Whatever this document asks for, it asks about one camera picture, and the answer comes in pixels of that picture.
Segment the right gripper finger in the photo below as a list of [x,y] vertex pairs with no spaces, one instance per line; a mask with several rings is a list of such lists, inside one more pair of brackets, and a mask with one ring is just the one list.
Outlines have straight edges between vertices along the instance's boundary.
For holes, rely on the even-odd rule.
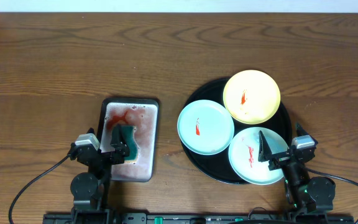
[[295,123],[295,130],[296,130],[296,135],[298,137],[308,135],[308,133],[303,129],[301,124],[298,122]]
[[259,131],[259,143],[260,145],[259,145],[258,161],[259,162],[269,161],[272,156],[272,151],[262,131]]

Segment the green yellow sponge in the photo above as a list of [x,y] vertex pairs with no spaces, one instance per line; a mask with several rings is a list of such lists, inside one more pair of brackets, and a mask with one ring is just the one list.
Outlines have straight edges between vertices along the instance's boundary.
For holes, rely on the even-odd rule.
[[125,162],[134,161],[137,159],[138,154],[138,147],[135,142],[135,126],[128,126],[128,125],[121,125],[123,135],[126,140],[126,144],[129,146],[129,155],[123,156],[122,154],[119,154],[122,156],[123,160]]

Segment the light blue plate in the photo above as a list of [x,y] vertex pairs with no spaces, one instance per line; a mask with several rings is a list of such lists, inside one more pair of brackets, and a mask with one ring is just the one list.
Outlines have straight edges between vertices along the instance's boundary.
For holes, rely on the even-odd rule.
[[229,146],[229,162],[243,180],[256,185],[270,185],[283,178],[281,169],[269,170],[268,162],[259,162],[259,131],[265,136],[272,153],[285,152],[285,140],[276,132],[261,127],[246,128],[237,133]]
[[177,131],[180,140],[190,151],[211,156],[230,145],[234,137],[234,122],[221,104],[211,100],[196,100],[182,109]]

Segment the yellow plate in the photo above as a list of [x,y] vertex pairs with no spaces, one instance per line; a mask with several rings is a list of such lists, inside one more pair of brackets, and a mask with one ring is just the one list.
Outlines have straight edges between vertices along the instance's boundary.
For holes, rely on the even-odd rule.
[[223,103],[231,116],[245,124],[269,120],[281,102],[275,80],[259,70],[244,70],[232,76],[223,90]]

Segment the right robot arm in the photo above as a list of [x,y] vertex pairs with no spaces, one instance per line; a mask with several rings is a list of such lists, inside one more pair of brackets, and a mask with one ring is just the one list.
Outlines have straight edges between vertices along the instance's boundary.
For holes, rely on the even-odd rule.
[[297,215],[324,214],[333,209],[336,185],[328,177],[309,176],[305,163],[315,157],[318,141],[296,124],[292,144],[283,152],[273,153],[262,131],[259,131],[259,162],[268,162],[268,169],[280,169],[296,207]]

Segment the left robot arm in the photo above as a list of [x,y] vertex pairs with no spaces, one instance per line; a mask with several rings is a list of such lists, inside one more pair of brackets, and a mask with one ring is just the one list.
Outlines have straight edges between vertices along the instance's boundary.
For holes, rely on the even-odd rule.
[[110,145],[113,151],[102,152],[93,132],[82,134],[71,143],[69,158],[88,167],[88,171],[78,174],[70,185],[75,210],[101,211],[107,207],[111,167],[124,163],[130,154],[120,124],[112,129]]

